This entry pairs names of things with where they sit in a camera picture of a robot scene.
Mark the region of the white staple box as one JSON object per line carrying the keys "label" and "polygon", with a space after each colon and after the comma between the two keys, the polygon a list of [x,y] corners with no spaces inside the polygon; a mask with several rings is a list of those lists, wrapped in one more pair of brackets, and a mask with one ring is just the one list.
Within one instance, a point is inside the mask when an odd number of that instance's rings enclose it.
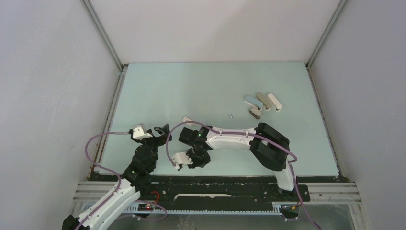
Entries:
{"label": "white staple box", "polygon": [[187,116],[185,116],[183,119],[182,119],[182,122],[190,122],[190,121],[192,121],[190,118],[188,118]]}

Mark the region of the beige brown mini stapler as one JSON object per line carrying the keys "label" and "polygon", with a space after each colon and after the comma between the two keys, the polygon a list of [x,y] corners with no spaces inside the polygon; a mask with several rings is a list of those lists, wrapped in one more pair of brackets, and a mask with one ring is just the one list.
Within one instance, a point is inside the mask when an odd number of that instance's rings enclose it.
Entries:
{"label": "beige brown mini stapler", "polygon": [[258,108],[251,108],[249,110],[249,113],[257,120],[261,118],[261,110],[259,110]]}

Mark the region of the light blue stapler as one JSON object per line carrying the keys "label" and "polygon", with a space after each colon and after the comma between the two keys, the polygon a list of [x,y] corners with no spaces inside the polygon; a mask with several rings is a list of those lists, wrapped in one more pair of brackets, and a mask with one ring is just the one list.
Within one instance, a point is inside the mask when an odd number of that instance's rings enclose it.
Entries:
{"label": "light blue stapler", "polygon": [[256,107],[257,109],[261,110],[263,108],[263,102],[258,100],[257,98],[247,95],[245,97],[245,102],[249,104],[251,107]]}

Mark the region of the grey white stapler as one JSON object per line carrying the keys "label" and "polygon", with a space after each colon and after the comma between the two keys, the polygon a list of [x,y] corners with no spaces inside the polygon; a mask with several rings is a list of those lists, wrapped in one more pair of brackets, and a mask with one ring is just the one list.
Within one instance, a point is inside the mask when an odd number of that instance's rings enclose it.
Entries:
{"label": "grey white stapler", "polygon": [[266,111],[269,111],[272,108],[270,100],[264,94],[258,92],[256,98],[263,103],[263,107]]}

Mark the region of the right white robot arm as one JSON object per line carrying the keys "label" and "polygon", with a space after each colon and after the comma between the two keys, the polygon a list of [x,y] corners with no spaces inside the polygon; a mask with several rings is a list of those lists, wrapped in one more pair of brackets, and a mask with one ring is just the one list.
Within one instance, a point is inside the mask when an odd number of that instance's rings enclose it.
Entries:
{"label": "right white robot arm", "polygon": [[249,150],[260,164],[273,171],[279,187],[279,196],[284,200],[293,199],[298,189],[295,176],[289,167],[290,141],[266,123],[258,123],[249,129],[223,129],[201,125],[199,130],[183,128],[179,142],[189,146],[185,152],[178,152],[171,157],[176,170],[186,165],[190,169],[203,168],[211,158],[210,150],[236,148]]}

